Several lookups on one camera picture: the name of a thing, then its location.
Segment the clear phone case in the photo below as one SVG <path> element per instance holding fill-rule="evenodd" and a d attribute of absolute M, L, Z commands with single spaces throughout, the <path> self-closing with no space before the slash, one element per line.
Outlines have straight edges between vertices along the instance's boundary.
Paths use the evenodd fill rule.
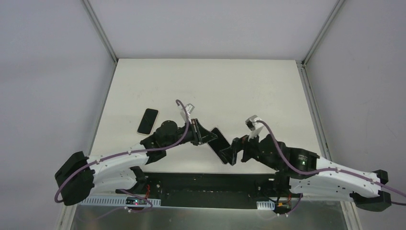
<path fill-rule="evenodd" d="M 231 145 L 219 130 L 219 128 L 215 127 L 211 130 L 212 133 L 217 135 L 217 138 L 208 142 L 209 147 L 213 150 L 213 152 L 218 156 L 220 161 L 223 164 L 230 164 L 231 162 Z"/>

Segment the black smartphone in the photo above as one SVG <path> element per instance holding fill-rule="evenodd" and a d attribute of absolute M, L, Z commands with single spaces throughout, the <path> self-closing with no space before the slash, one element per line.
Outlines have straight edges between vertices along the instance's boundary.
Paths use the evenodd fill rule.
<path fill-rule="evenodd" d="M 159 111 L 156 109 L 147 108 L 141 118 L 137 133 L 149 135 L 154 127 Z"/>

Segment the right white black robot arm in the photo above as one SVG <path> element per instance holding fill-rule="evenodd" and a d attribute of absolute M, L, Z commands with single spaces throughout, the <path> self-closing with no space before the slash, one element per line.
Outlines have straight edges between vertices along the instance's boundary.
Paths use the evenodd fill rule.
<path fill-rule="evenodd" d="M 232 143 L 221 136 L 210 147 L 224 164 L 235 165 L 242 152 L 241 162 L 255 160 L 275 170 L 270 185 L 260 186 L 263 194 L 271 197 L 329 196 L 372 212 L 382 212 L 394 204 L 391 195 L 382 190 L 388 182 L 386 171 L 354 170 L 314 152 L 288 147 L 270 134 L 264 139 L 245 135 Z"/>

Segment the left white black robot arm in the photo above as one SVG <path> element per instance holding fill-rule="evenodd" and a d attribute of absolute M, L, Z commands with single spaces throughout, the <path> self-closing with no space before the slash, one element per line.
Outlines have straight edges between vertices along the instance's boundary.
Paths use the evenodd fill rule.
<path fill-rule="evenodd" d="M 183 127 L 167 120 L 128 151 L 107 156 L 73 153 L 55 173 L 58 185 L 55 202 L 71 206 L 94 193 L 117 189 L 140 194 L 146 187 L 140 166 L 157 162 L 166 156 L 168 149 L 178 145 L 199 146 L 215 139 L 217 135 L 202 127 L 198 119 L 191 119 Z"/>

